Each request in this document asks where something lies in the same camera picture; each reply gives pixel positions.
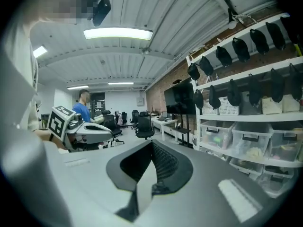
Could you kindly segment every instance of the ceiling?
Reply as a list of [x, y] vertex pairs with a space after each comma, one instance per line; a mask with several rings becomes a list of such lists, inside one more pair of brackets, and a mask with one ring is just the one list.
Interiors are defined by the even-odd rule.
[[[31, 31], [33, 49], [48, 52], [37, 58], [39, 83], [55, 79], [67, 87], [89, 85], [91, 92], [143, 90], [173, 68], [188, 51], [226, 29], [224, 0], [110, 0], [112, 10], [100, 27], [123, 26], [153, 31], [150, 41], [131, 38], [87, 40], [81, 24], [39, 22]], [[273, 0], [231, 0], [240, 14], [260, 9]], [[149, 54], [142, 53], [149, 48]], [[110, 86], [108, 82], [134, 82]]]

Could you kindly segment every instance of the person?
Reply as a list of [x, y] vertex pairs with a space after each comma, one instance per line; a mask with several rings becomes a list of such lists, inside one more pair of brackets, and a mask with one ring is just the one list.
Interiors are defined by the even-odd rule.
[[[39, 21], [77, 24], [92, 15], [92, 0], [25, 0], [4, 31], [1, 50], [25, 80], [37, 91], [38, 63], [33, 55], [30, 31]], [[49, 140], [51, 132], [39, 129], [34, 99], [27, 106], [19, 124], [21, 129], [34, 132], [42, 140]], [[62, 142], [53, 137], [59, 148]]]
[[90, 118], [89, 109], [86, 107], [86, 103], [90, 102], [90, 93], [86, 89], [82, 89], [79, 92], [79, 102], [76, 103], [72, 109], [78, 114], [81, 114], [84, 122], [93, 122]]

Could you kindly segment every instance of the white table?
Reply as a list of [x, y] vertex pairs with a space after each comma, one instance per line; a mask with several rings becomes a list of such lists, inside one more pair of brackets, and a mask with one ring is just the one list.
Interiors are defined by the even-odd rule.
[[[165, 132], [164, 132], [164, 126], [167, 124], [175, 124], [175, 128], [177, 127], [177, 119], [174, 120], [167, 120], [167, 121], [159, 121], [157, 117], [152, 117], [151, 121], [153, 124], [158, 124], [161, 126], [160, 131], [162, 133], [162, 140], [165, 141]], [[178, 141], [178, 135], [177, 135], [177, 131], [175, 131], [175, 141]]]

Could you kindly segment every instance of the fluorescent light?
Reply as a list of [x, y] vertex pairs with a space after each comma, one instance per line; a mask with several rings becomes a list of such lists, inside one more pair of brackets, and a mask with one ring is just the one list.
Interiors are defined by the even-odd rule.
[[73, 90], [73, 89], [79, 89], [79, 88], [88, 88], [88, 86], [85, 85], [85, 86], [78, 86], [78, 87], [69, 87], [69, 88], [67, 88], [67, 89], [68, 89], [68, 90]]
[[109, 85], [134, 84], [133, 82], [109, 82]]
[[85, 30], [85, 38], [103, 38], [103, 37], [127, 37], [142, 40], [150, 40], [152, 38], [153, 32], [150, 30], [136, 29], [136, 28], [95, 28], [90, 30]]
[[40, 46], [38, 49], [33, 51], [33, 54], [37, 58], [37, 57], [39, 57], [40, 55], [43, 55], [46, 52], [47, 52], [47, 50], [44, 48], [44, 46]]

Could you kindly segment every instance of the television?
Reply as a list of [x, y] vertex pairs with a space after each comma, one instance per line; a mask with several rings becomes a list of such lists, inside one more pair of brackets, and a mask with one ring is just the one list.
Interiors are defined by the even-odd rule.
[[193, 86], [188, 78], [170, 89], [164, 91], [167, 113], [196, 114], [196, 105], [193, 102]]

